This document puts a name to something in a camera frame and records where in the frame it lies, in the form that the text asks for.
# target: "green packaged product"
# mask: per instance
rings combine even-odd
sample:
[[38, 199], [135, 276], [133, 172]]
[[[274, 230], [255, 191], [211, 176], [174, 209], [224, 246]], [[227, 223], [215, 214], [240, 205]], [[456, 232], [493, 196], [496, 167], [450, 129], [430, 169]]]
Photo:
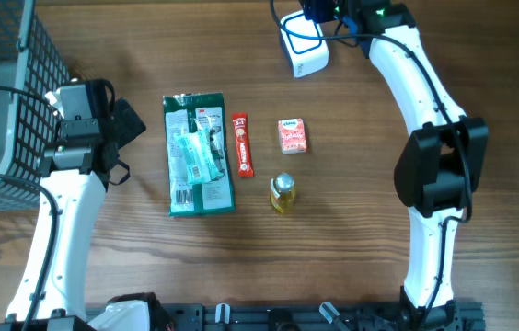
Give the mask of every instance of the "green packaged product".
[[164, 97], [169, 216], [235, 210], [222, 93]]

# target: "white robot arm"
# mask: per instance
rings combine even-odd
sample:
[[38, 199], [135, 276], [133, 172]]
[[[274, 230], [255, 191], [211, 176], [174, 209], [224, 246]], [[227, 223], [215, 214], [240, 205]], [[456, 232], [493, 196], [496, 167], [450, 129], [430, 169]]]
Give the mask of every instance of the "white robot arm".
[[[40, 301], [34, 318], [47, 319], [56, 310], [86, 319], [84, 283], [90, 239], [98, 211], [104, 202], [106, 190], [95, 173], [80, 174], [79, 170], [54, 171], [40, 184], [57, 199], [61, 215], [56, 231], [51, 264], [44, 285], [44, 298]], [[42, 261], [45, 259], [51, 232], [51, 206], [41, 195], [39, 219], [29, 261], [14, 300], [6, 316], [24, 321], [29, 312], [31, 298], [39, 280]]]
[[[442, 97], [442, 102], [445, 104], [446, 112], [452, 122], [458, 122], [460, 116], [466, 116], [464, 110], [449, 97], [427, 60], [417, 28], [399, 26], [387, 29], [384, 35], [402, 42], [415, 52]], [[426, 123], [431, 123], [433, 126], [447, 124], [442, 114], [434, 110], [437, 106], [421, 70], [403, 50], [385, 40], [374, 39], [370, 49], [370, 60], [386, 79], [407, 125], [408, 135], [421, 129]], [[450, 208], [436, 211], [431, 217], [425, 218], [414, 207], [409, 208], [410, 257], [409, 273], [405, 279], [405, 292], [416, 307], [426, 306], [431, 298], [441, 251], [441, 227], [438, 224], [450, 215], [460, 218], [462, 211]], [[450, 286], [450, 274], [456, 227], [457, 222], [455, 221], [448, 224], [444, 283], [441, 284], [433, 306], [445, 305], [454, 296]]]

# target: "yellow liquid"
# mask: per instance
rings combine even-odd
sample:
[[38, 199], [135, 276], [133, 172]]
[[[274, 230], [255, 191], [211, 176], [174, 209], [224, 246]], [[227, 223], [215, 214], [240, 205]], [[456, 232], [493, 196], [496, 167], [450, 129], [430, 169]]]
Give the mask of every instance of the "yellow liquid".
[[270, 192], [270, 202], [271, 205], [274, 207], [274, 209], [277, 212], [288, 212], [293, 208], [294, 205], [294, 198], [296, 198], [296, 187], [293, 187], [293, 189], [290, 192], [286, 193], [280, 193], [277, 192], [280, 196], [279, 198], [276, 198], [276, 195], [274, 194], [275, 188], [272, 188]]

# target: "small pink box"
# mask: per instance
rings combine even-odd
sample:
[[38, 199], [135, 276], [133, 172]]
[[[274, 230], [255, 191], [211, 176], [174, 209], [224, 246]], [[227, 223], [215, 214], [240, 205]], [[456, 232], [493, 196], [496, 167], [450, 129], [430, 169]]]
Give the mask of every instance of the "small pink box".
[[282, 153], [306, 152], [305, 123], [302, 119], [279, 120], [278, 136]]

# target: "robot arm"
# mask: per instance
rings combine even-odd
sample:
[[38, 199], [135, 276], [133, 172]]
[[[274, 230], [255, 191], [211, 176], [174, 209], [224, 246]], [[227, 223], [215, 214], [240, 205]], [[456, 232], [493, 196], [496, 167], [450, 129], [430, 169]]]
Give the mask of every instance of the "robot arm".
[[[364, 56], [386, 79], [407, 126], [409, 142], [395, 170], [395, 185], [410, 216], [409, 273], [404, 293], [413, 314], [419, 311], [421, 317], [421, 311], [430, 303], [440, 307], [453, 299], [450, 274], [457, 222], [444, 224], [444, 220], [450, 216], [461, 219], [466, 198], [466, 179], [457, 161], [457, 151], [442, 152], [444, 145], [454, 148], [456, 139], [445, 117], [456, 126], [457, 139], [464, 146], [472, 191], [478, 186], [486, 148], [486, 124], [482, 119], [468, 119], [447, 94], [425, 55], [415, 20], [405, 5], [392, 6], [389, 0], [300, 2], [306, 19], [317, 23], [338, 19], [353, 35], [388, 37], [412, 51], [407, 53], [405, 48], [381, 38], [355, 38]], [[445, 114], [438, 111], [438, 103], [443, 104]]]
[[[108, 101], [106, 88], [112, 94]], [[105, 80], [72, 83], [48, 95], [62, 115], [55, 142], [47, 144], [40, 160], [40, 184], [57, 199], [59, 217], [54, 247], [46, 256], [52, 216], [41, 194], [39, 219], [22, 281], [8, 306], [6, 320], [46, 320], [55, 315], [86, 319], [84, 284], [90, 239], [110, 183], [118, 150], [145, 126], [124, 99], [114, 102]], [[42, 293], [34, 293], [43, 260], [49, 260]], [[37, 308], [32, 299], [39, 295]]]
[[[46, 319], [55, 310], [86, 319], [84, 283], [90, 238], [98, 211], [104, 202], [106, 190], [95, 173], [80, 174], [79, 170], [55, 171], [43, 178], [40, 184], [57, 198], [61, 211], [56, 231], [55, 247], [44, 285], [44, 298], [40, 300], [36, 319]], [[29, 261], [14, 300], [8, 306], [6, 316], [24, 321], [29, 312], [45, 258], [47, 241], [51, 231], [51, 208], [41, 196], [39, 219]]]
[[[425, 66], [433, 84], [445, 104], [452, 122], [466, 116], [439, 81], [421, 46], [419, 31], [409, 26], [387, 29], [384, 35], [404, 43], [412, 49]], [[433, 126], [447, 124], [436, 108], [432, 93], [415, 62], [396, 45], [385, 40], [373, 40], [370, 48], [370, 60], [386, 79], [398, 107], [403, 115], [409, 135], [430, 123]], [[461, 217], [462, 211], [456, 208], [436, 211], [431, 217], [423, 217], [416, 208], [409, 208], [410, 216], [410, 257], [409, 273], [405, 279], [405, 292], [415, 307], [426, 306], [431, 298], [436, 282], [441, 246], [441, 227], [438, 224], [447, 216]], [[453, 299], [450, 285], [454, 238], [457, 222], [448, 224], [445, 247], [444, 282], [433, 302], [433, 307], [445, 305]]]

